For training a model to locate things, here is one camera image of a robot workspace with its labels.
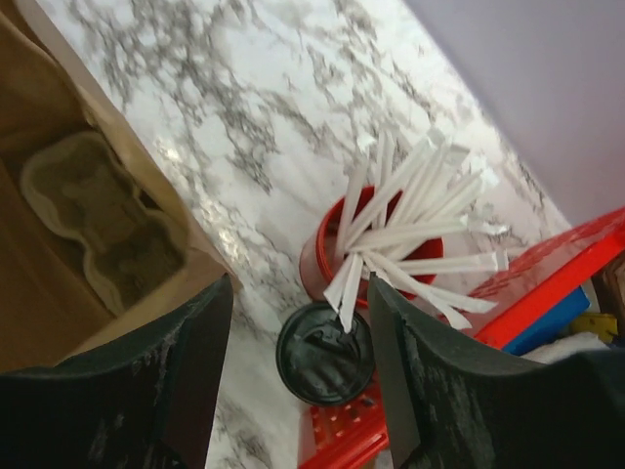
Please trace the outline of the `red plastic basket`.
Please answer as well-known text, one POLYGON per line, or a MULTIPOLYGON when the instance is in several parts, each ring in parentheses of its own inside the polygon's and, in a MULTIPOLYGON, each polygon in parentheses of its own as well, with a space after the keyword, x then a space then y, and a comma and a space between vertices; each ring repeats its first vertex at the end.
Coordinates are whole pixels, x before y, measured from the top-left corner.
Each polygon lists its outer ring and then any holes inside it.
MULTIPOLYGON (((496 302, 493 313, 473 318, 465 335, 503 351, 540 316, 624 249, 624 213, 615 210, 525 251, 509 271, 482 284, 478 297, 496 302)), ((382 390, 380 403, 342 434, 330 430, 319 415, 301 437, 304 468, 359 468, 383 448, 390 449, 382 390), (316 444, 315 453, 305 447, 316 444)))

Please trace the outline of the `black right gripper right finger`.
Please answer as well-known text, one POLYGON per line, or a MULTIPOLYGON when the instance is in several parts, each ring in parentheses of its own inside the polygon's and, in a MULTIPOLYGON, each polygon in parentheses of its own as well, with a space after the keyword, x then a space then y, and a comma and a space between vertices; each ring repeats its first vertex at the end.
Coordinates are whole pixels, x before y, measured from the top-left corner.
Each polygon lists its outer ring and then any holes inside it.
POLYGON ((375 362, 397 468, 620 468, 624 354, 541 364, 368 286, 375 362))

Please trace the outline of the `brown paper bag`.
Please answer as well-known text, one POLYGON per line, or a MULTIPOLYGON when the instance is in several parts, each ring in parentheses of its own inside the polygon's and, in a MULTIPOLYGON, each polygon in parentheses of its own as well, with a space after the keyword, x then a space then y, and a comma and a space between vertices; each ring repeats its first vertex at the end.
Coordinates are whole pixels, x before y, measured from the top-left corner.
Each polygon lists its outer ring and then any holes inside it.
POLYGON ((229 266, 33 1, 1 5, 1 368, 49 366, 229 266))

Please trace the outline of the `red cup with straws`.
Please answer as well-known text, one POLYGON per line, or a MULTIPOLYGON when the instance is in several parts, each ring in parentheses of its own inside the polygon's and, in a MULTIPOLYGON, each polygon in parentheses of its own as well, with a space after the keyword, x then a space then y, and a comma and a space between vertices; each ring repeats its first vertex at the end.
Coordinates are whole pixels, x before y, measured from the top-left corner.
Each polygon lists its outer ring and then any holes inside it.
POLYGON ((362 156, 345 195, 327 213, 300 261, 302 283, 311 297, 330 305, 340 330, 354 329, 358 297, 371 276, 401 293, 424 300, 455 329, 468 329, 467 314, 486 314, 495 302, 426 284, 426 276, 498 273, 508 269, 506 251, 457 257, 416 259, 427 242, 446 235, 500 235, 503 225, 472 212, 477 199, 499 179, 486 162, 430 129, 406 157, 396 162, 403 144, 388 128, 364 139, 373 157, 362 156))

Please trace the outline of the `blue snack box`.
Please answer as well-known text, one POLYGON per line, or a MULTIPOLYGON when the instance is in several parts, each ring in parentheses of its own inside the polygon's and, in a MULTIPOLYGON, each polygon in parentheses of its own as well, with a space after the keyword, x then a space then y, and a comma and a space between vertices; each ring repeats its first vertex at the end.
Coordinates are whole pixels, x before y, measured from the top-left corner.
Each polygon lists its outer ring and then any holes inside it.
POLYGON ((503 351, 521 356, 534 349, 552 342, 573 320, 584 313, 590 306, 590 300, 578 286, 565 296, 556 306, 536 320, 509 344, 503 351))

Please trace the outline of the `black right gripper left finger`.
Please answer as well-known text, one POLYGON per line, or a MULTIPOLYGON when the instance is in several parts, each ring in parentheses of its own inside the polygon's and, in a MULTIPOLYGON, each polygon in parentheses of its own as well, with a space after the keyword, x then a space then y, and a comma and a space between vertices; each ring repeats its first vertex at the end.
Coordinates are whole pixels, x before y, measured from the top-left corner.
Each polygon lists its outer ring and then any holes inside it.
POLYGON ((232 307, 223 276, 107 344, 2 374, 2 467, 204 467, 232 307))

